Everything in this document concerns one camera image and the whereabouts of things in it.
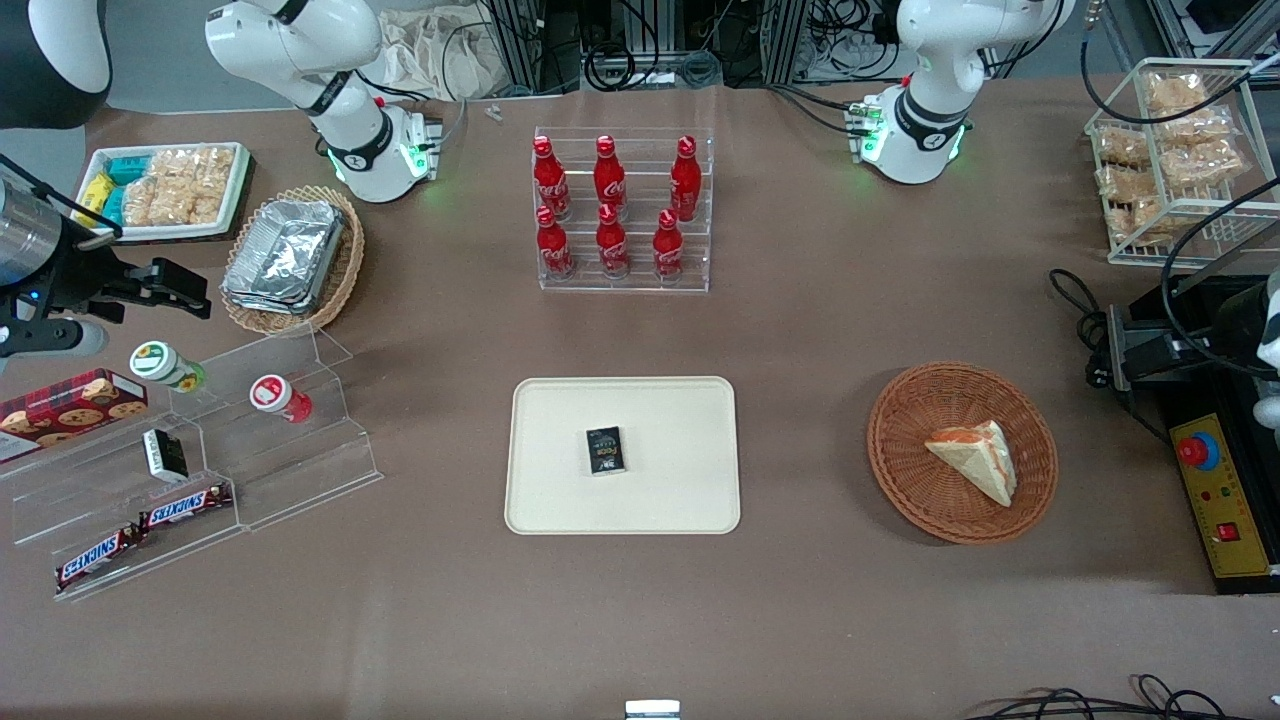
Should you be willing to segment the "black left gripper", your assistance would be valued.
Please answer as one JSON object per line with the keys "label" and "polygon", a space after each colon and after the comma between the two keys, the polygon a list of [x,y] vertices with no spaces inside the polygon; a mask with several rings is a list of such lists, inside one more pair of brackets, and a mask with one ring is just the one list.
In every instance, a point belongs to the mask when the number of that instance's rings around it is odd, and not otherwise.
{"label": "black left gripper", "polygon": [[1207,366],[1262,372],[1262,284],[1197,284],[1170,301],[1158,287],[1128,306],[1128,379],[1166,380]]}

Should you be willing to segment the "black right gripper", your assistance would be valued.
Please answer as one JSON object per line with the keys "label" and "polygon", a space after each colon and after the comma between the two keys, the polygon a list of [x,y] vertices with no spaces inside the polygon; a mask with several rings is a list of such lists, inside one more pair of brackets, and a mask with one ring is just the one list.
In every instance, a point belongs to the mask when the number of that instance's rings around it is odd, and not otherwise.
{"label": "black right gripper", "polygon": [[165,258],[148,273],[127,266],[108,247],[82,251],[61,240],[36,269],[3,266],[3,347],[104,347],[105,325],[120,324],[125,305],[177,307],[211,316],[209,281]]}

